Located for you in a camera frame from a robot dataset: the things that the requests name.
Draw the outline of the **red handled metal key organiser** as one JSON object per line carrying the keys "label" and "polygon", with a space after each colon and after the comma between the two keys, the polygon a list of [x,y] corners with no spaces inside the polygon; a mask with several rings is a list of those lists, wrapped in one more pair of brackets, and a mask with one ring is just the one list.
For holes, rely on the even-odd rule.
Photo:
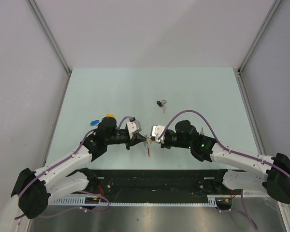
{"label": "red handled metal key organiser", "polygon": [[150,157],[150,145],[153,143],[153,140],[148,137],[147,135],[145,136],[145,141],[144,141],[144,146],[147,150],[147,155]]}

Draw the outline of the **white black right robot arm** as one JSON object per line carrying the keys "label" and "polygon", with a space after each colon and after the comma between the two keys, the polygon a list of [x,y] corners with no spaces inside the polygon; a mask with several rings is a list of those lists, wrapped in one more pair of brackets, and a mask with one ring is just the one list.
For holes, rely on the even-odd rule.
{"label": "white black right robot arm", "polygon": [[198,133],[188,120],[178,122],[175,130],[153,126],[151,139],[161,148],[189,149],[199,161],[237,168],[236,171],[223,169],[218,172],[213,188],[219,194],[247,189],[267,193],[278,202],[290,204],[290,159],[284,154],[277,153],[272,157],[235,151],[221,145],[216,138]]}

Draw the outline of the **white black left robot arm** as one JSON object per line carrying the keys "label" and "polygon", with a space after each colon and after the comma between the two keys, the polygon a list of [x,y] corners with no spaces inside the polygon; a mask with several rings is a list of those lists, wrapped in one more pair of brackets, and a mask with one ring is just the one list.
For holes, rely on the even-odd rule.
{"label": "white black left robot arm", "polygon": [[16,220],[33,219],[48,205],[74,192],[92,193],[96,190],[96,175],[86,165],[107,151],[109,145],[124,144],[126,149],[144,143],[138,120],[129,117],[124,129],[116,119],[104,117],[97,127],[87,132],[79,146],[59,160],[34,171],[26,168],[17,178],[8,201],[0,214],[0,232],[13,232]]}

